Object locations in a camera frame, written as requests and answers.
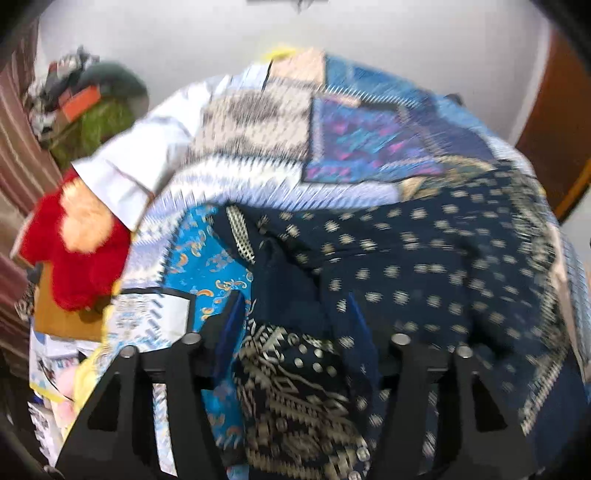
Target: gold pattern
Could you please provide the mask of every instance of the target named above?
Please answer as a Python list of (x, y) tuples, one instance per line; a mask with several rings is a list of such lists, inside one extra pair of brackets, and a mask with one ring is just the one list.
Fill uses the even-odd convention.
[(324, 255), (332, 255), (335, 253), (335, 246), (333, 244), (324, 244), (320, 250)]
[(330, 280), (329, 290), (330, 291), (339, 291), (340, 285), (341, 285), (340, 278), (333, 278), (332, 280)]
[(505, 321), (505, 316), (498, 313), (498, 312), (492, 312), (490, 314), (490, 316), (488, 317), (488, 319), (492, 323), (496, 323), (497, 325), (500, 325), (501, 323), (503, 323)]
[(299, 228), (295, 225), (288, 225), (285, 231), (294, 238), (298, 237), (300, 234)]
[(421, 220), (427, 216), (427, 211), (424, 208), (415, 208), (410, 216), (413, 220)]
[(369, 252), (376, 250), (378, 245), (376, 244), (376, 242), (374, 242), (373, 240), (370, 240), (369, 238), (366, 238), (364, 240), (361, 240), (359, 242), (359, 245), (361, 246), (361, 248), (363, 248), (364, 250), (367, 250)]
[(341, 242), (343, 245), (349, 245), (355, 242), (355, 237), (345, 233), (339, 237), (339, 242)]
[(357, 280), (368, 280), (369, 279), (369, 269), (368, 268), (360, 268), (355, 273), (355, 278), (357, 278)]
[(371, 303), (377, 303), (382, 300), (382, 294), (375, 291), (369, 291), (365, 294), (365, 300), (370, 301)]
[(408, 293), (401, 290), (395, 291), (394, 301), (399, 305), (406, 305), (408, 302)]
[(396, 265), (389, 265), (384, 268), (384, 275), (388, 278), (397, 278), (400, 273), (400, 267)]
[(336, 232), (339, 229), (339, 224), (333, 220), (329, 220), (324, 224), (324, 228), (328, 233)]
[(430, 295), (427, 297), (427, 305), (430, 307), (440, 307), (441, 306), (441, 297), (437, 295)]
[(449, 313), (452, 315), (461, 315), (462, 314), (462, 305), (456, 302), (452, 302), (448, 308)]
[(398, 215), (400, 215), (401, 213), (402, 213), (402, 210), (400, 208), (394, 208), (386, 214), (386, 217), (394, 218), (394, 217), (397, 217)]

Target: blue patterned fabric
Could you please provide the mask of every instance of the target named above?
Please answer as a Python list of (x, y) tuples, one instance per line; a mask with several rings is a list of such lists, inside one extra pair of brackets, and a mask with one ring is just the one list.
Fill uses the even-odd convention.
[(407, 105), (420, 105), (428, 93), (408, 80), (365, 67), (335, 56), (326, 56), (327, 90), (361, 93), (377, 100), (395, 100)]
[(445, 120), (462, 128), (469, 128), (480, 134), (494, 137), (495, 134), (466, 108), (442, 95), (432, 97), (437, 106), (437, 113)]
[(574, 251), (573, 245), (562, 235), (564, 260), (569, 279), (570, 300), (573, 305), (574, 322), (577, 328), (579, 354), (585, 365), (591, 364), (591, 302), (585, 267)]
[(444, 173), (421, 135), (392, 110), (315, 99), (312, 130), (305, 181), (394, 181)]
[[(187, 211), (171, 246), (164, 275), (164, 287), (197, 296), (195, 332), (209, 316), (222, 311), (232, 290), (240, 290), (246, 305), (250, 305), (252, 274), (235, 262), (212, 236), (205, 216), (214, 212), (216, 209), (209, 206)], [(237, 447), (243, 438), (243, 422), (230, 372), (215, 390), (204, 390), (202, 394), (216, 444), (222, 449)]]

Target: stuffed toy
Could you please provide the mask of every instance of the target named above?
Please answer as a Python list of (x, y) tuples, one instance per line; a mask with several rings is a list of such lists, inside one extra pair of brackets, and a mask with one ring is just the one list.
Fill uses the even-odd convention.
[(90, 308), (109, 295), (129, 250), (129, 230), (70, 169), (37, 203), (19, 254), (53, 264), (53, 299), (64, 310)]

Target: white fabric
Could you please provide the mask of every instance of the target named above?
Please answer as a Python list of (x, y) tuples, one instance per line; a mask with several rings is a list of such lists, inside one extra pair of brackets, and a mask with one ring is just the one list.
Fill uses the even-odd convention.
[(72, 166), (88, 188), (129, 230), (135, 230), (150, 195), (133, 180), (124, 177), (104, 158), (83, 158)]
[(202, 109), (212, 95), (236, 89), (260, 90), (268, 68), (268, 63), (255, 64), (240, 75), (191, 84), (112, 138), (92, 157), (75, 161), (72, 166), (107, 208), (134, 231), (150, 200), (181, 166), (201, 127)]

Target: red fabric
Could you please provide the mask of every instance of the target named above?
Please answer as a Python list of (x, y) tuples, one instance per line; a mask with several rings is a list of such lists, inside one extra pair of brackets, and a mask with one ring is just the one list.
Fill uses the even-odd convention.
[(130, 242), (129, 230), (114, 218), (111, 236), (94, 253), (66, 249), (60, 235), (65, 215), (60, 205), (61, 190), (77, 177), (71, 169), (58, 191), (45, 195), (37, 203), (20, 250), (20, 255), (31, 265), (43, 261), (53, 264), (53, 299), (64, 310), (92, 307), (98, 296), (111, 294), (113, 283), (123, 272)]

